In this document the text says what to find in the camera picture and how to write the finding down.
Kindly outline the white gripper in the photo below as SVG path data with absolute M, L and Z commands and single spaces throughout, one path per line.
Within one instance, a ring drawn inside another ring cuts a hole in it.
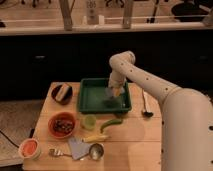
M 121 87 L 124 86 L 124 83 L 125 83 L 125 77 L 122 74 L 116 71 L 112 71 L 110 73 L 108 86 L 110 88 L 113 88 L 114 98 L 118 97 L 121 94 Z

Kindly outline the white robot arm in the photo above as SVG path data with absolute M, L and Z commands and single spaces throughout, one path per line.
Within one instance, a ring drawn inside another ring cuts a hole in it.
M 110 57 L 108 87 L 117 94 L 129 79 L 154 97 L 162 114 L 161 171 L 213 171 L 213 104 L 135 66 L 131 51 Z

